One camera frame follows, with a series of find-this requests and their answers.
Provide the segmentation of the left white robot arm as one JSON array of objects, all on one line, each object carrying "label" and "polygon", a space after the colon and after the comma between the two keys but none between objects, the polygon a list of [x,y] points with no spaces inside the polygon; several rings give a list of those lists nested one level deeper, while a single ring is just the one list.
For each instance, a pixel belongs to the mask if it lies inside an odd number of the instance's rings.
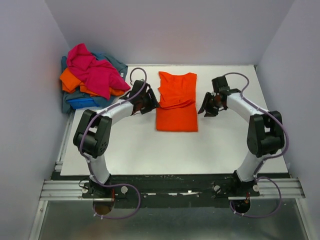
[{"label": "left white robot arm", "polygon": [[150,84],[136,80],[129,93],[116,103],[101,110],[85,110],[76,128],[73,144],[85,158],[89,170],[89,183],[81,186],[84,194],[91,190],[101,198],[107,197],[113,188],[131,188],[140,197],[136,187],[124,183],[111,183],[105,152],[109,146],[112,127],[137,115],[145,115],[160,105]]}]

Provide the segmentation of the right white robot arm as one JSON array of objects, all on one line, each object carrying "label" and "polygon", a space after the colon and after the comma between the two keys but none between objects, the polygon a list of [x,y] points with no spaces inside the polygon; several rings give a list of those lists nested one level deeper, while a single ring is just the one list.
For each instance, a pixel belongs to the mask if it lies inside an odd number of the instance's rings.
[{"label": "right white robot arm", "polygon": [[242,164],[234,171],[228,192],[241,196],[255,184],[256,176],[269,159],[280,157],[278,152],[287,146],[289,138],[283,128],[282,115],[268,111],[244,96],[244,90],[230,88],[227,76],[212,79],[213,92],[207,92],[198,111],[205,117],[216,117],[228,109],[237,113],[248,124],[248,148]]}]

